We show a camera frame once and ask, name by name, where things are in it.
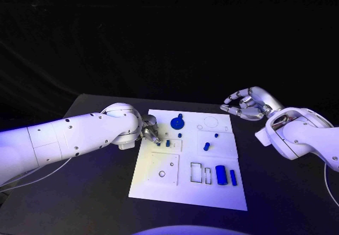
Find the white board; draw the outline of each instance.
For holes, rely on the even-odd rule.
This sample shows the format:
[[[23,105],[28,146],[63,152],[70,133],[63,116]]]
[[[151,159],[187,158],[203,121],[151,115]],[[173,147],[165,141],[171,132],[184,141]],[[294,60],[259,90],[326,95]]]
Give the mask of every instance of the white board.
[[[141,140],[128,196],[246,211],[229,115],[165,110],[150,110],[148,114],[157,118],[163,142],[157,146]],[[174,130],[170,120],[178,114],[183,115],[184,126]],[[216,183],[217,165],[226,168],[226,185]],[[232,185],[229,170],[235,170],[236,186]]]

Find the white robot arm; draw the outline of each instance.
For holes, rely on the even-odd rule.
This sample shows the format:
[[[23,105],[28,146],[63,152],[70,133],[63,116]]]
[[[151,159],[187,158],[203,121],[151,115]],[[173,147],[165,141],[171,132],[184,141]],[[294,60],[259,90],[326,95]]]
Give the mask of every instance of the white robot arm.
[[[124,103],[109,105],[102,113],[0,132],[0,186],[25,171],[92,152],[109,143],[121,150],[132,148],[141,137],[161,142],[155,118],[141,117]]]
[[[242,97],[239,108],[227,103]],[[339,171],[339,128],[311,110],[284,108],[271,94],[259,87],[235,92],[220,109],[245,120],[256,121],[266,116],[265,127],[255,133],[261,144],[272,144],[289,160],[305,153],[315,154],[327,166]]]

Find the black curtain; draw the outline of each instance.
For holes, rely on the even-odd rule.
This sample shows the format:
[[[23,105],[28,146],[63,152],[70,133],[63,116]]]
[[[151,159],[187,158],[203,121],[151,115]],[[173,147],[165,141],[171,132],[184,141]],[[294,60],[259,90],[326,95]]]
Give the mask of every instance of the black curtain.
[[[337,124],[336,2],[256,3],[0,3],[1,129],[82,93],[220,104],[251,86]]]

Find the small blue piece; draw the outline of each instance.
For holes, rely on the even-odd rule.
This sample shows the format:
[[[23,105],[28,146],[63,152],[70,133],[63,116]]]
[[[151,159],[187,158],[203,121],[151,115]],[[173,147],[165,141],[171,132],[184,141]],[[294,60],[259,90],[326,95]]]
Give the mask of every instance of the small blue piece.
[[[184,121],[181,119],[181,114],[177,115],[170,121],[170,126],[174,130],[180,130],[183,128]]]
[[[207,151],[209,143],[204,144],[203,150]]]
[[[230,173],[232,185],[236,186],[235,170],[230,170],[229,173]]]
[[[216,172],[217,185],[226,185],[227,184],[227,177],[226,177],[225,166],[217,165],[214,167],[214,172]]]

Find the table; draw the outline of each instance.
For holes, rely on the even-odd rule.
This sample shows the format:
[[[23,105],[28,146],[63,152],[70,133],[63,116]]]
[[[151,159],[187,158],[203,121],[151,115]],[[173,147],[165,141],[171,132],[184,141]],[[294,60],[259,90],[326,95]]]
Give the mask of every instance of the table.
[[[148,109],[225,114],[217,105],[82,94],[64,117],[99,112],[115,102],[131,104],[141,114]],[[128,198],[139,142],[124,151],[111,144],[11,192],[0,208],[0,233],[124,235],[168,225],[201,225],[249,234],[336,234],[339,208],[323,183],[323,161],[311,154],[291,161],[272,146],[261,145],[253,133],[265,120],[230,116],[230,122],[248,211]],[[20,183],[44,176],[63,162]],[[339,173],[327,172],[339,198]]]

